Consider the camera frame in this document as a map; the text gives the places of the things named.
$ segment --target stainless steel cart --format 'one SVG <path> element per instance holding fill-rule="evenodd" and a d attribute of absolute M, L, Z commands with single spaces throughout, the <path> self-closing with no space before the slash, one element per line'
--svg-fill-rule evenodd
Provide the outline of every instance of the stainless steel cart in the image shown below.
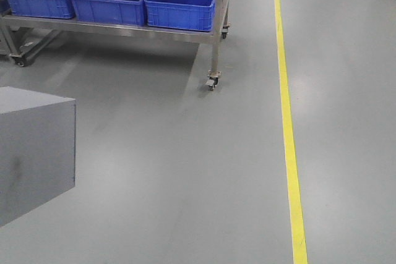
<path fill-rule="evenodd" d="M 208 74 L 206 85 L 213 90 L 222 73 L 218 70 L 219 47 L 222 39 L 228 34 L 228 5 L 229 0 L 216 0 L 216 12 L 214 27 L 211 32 L 194 32 L 187 30 L 173 30 L 155 27 L 137 27 L 130 25 L 114 25 L 107 23 L 80 22 L 77 19 L 44 19 L 35 17 L 18 17 L 10 13 L 0 17 L 0 40 L 5 39 L 7 43 L 8 55 L 15 63 L 24 67 L 28 64 L 29 58 L 36 55 L 45 47 L 59 32 L 84 32 L 99 33 L 104 35 L 159 38 L 162 40 L 185 41 L 189 43 L 206 43 L 212 45 L 212 68 Z M 23 49 L 22 45 L 28 33 L 33 28 L 51 30 L 38 44 L 33 47 Z"/>

